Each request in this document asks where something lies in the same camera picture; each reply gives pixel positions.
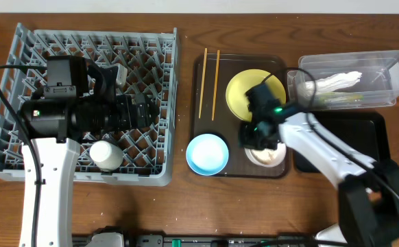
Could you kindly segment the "pink bowl with rice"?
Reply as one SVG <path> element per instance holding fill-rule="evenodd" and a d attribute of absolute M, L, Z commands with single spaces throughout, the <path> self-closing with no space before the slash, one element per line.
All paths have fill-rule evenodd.
<path fill-rule="evenodd" d="M 275 167 L 284 161 L 287 147 L 283 143 L 279 143 L 275 150 L 264 149 L 254 150 L 245 148 L 247 158 L 255 165 L 262 167 Z"/>

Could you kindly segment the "white cup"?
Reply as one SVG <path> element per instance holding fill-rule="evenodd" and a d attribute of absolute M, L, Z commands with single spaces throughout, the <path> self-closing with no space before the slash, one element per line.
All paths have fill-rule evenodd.
<path fill-rule="evenodd" d="M 116 170 L 123 163 L 123 151 L 107 141 L 97 141 L 90 147 L 90 158 L 103 172 Z"/>

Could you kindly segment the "wooden chopstick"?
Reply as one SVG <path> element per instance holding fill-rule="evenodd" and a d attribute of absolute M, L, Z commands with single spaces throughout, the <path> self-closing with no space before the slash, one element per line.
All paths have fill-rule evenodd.
<path fill-rule="evenodd" d="M 212 108 L 212 116 L 211 120 L 215 120 L 215 109 L 216 109 L 216 101 L 217 101 L 217 85 L 219 80 L 219 61 L 220 61 L 221 51 L 218 49 L 216 53 L 216 64 L 215 64 L 215 79 L 214 79 L 214 88 L 213 88 L 213 108 Z"/>
<path fill-rule="evenodd" d="M 201 80 L 201 88 L 200 88 L 200 99 L 199 99 L 199 112 L 198 118 L 201 119 L 202 116 L 202 104 L 204 98 L 204 83 L 206 79 L 206 64 L 207 64 L 207 56 L 208 56 L 208 48 L 204 48 L 204 57 L 203 57 L 203 66 L 202 66 L 202 80 Z"/>

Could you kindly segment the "white napkin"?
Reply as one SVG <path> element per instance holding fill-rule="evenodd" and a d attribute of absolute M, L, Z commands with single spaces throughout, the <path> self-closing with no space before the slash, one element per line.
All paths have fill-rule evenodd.
<path fill-rule="evenodd" d="M 298 85 L 298 89 L 303 94 L 311 96 L 313 92 L 317 95 L 323 93 L 332 93 L 340 89 L 346 89 L 354 86 L 360 82 L 362 73 L 358 71 L 351 71 L 348 73 L 337 73 L 327 78 L 318 79 L 315 81 L 316 90 L 314 90 L 314 83 L 312 81 L 302 82 Z"/>

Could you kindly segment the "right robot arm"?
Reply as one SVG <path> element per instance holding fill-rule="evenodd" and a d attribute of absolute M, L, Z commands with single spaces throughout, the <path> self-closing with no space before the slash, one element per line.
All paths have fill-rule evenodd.
<path fill-rule="evenodd" d="M 312 163 L 336 188 L 337 235 L 307 240 L 314 246 L 390 246 L 399 238 L 399 165 L 378 162 L 344 143 L 295 104 L 247 107 L 240 144 L 263 150 L 284 144 Z"/>

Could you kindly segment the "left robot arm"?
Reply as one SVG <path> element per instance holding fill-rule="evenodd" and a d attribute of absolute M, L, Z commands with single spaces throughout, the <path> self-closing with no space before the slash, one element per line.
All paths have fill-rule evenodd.
<path fill-rule="evenodd" d="M 73 179 L 85 132 L 150 127 L 159 109 L 147 95 L 44 98 L 17 113 L 25 192 L 20 246 L 71 246 Z"/>

